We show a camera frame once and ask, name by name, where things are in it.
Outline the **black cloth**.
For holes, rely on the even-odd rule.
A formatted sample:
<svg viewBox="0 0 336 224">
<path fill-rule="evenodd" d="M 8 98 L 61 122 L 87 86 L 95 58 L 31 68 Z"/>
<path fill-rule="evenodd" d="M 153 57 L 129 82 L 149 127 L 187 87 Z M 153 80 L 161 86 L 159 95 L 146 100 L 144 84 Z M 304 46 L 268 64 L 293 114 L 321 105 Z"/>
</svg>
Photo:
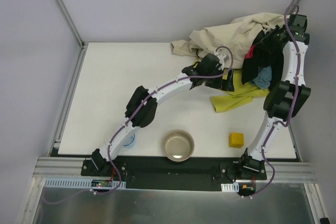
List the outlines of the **black cloth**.
<svg viewBox="0 0 336 224">
<path fill-rule="evenodd" d="M 275 85 L 281 80 L 284 57 L 282 49 L 276 51 L 265 51 L 260 47 L 260 41 L 266 36 L 266 33 L 270 31 L 260 31 L 255 37 L 252 45 L 255 45 L 253 57 L 250 59 L 244 59 L 242 67 L 242 83 L 246 83 L 253 78 L 257 77 L 258 69 L 271 66 L 272 80 L 269 90 L 272 90 Z"/>
</svg>

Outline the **yellow-green cloth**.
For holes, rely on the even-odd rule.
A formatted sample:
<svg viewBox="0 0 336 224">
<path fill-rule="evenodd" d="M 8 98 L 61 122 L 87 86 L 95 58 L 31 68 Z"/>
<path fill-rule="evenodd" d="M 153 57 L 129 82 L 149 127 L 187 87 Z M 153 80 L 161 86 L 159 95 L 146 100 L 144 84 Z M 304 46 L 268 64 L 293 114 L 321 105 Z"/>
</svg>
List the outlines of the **yellow-green cloth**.
<svg viewBox="0 0 336 224">
<path fill-rule="evenodd" d="M 242 83 L 242 70 L 232 69 L 234 71 L 234 92 L 223 91 L 223 95 L 217 95 L 210 98 L 211 103 L 214 107 L 215 112 L 222 113 L 240 106 L 251 103 L 255 98 L 264 98 L 269 93 L 270 86 L 261 90 L 257 86 L 250 83 Z"/>
</svg>

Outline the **beige cloth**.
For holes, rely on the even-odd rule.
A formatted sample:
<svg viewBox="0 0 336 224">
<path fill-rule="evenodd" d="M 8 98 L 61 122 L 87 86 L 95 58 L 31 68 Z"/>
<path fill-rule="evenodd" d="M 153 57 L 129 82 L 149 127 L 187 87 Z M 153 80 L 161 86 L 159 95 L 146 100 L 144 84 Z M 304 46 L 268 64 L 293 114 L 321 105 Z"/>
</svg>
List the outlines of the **beige cloth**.
<svg viewBox="0 0 336 224">
<path fill-rule="evenodd" d="M 243 66 L 245 55 L 259 33 L 283 26 L 283 14 L 258 13 L 236 18 L 226 25 L 205 27 L 194 30 L 189 40 L 171 42 L 171 51 L 178 56 L 205 57 L 208 53 L 215 53 L 220 46 L 228 47 L 233 53 L 233 60 L 228 60 L 225 67 L 233 63 L 234 69 Z"/>
</svg>

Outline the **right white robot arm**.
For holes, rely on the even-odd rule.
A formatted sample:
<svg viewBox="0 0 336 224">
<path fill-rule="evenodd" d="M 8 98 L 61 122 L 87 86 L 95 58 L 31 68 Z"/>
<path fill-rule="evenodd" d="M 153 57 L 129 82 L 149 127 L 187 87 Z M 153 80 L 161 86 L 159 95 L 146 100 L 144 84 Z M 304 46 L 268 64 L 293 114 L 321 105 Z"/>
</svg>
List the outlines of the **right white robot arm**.
<svg viewBox="0 0 336 224">
<path fill-rule="evenodd" d="M 310 35 L 304 28 L 277 27 L 255 45 L 254 55 L 269 58 L 275 69 L 271 89 L 265 98 L 265 117 L 253 140 L 235 168 L 238 179 L 266 179 L 266 154 L 282 127 L 289 125 L 308 99 L 311 89 L 303 77 L 304 58 Z"/>
</svg>

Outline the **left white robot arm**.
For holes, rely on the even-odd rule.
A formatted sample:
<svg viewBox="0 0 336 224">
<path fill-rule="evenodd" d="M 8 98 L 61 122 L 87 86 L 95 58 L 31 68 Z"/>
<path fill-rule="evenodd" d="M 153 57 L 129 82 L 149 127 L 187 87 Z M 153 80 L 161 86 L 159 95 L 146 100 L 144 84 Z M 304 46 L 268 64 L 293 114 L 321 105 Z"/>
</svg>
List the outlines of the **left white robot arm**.
<svg viewBox="0 0 336 224">
<path fill-rule="evenodd" d="M 139 129 L 153 122 L 156 110 L 161 103 L 180 92 L 191 90 L 207 82 L 220 85 L 223 75 L 233 67 L 233 59 L 231 51 L 227 55 L 219 52 L 207 54 L 201 61 L 183 68 L 176 77 L 165 84 L 149 89 L 144 86 L 137 87 L 126 106 L 125 118 L 120 128 L 110 140 L 92 152 L 90 161 L 93 170 L 101 173 L 115 166 L 113 160 L 126 140 Z"/>
</svg>

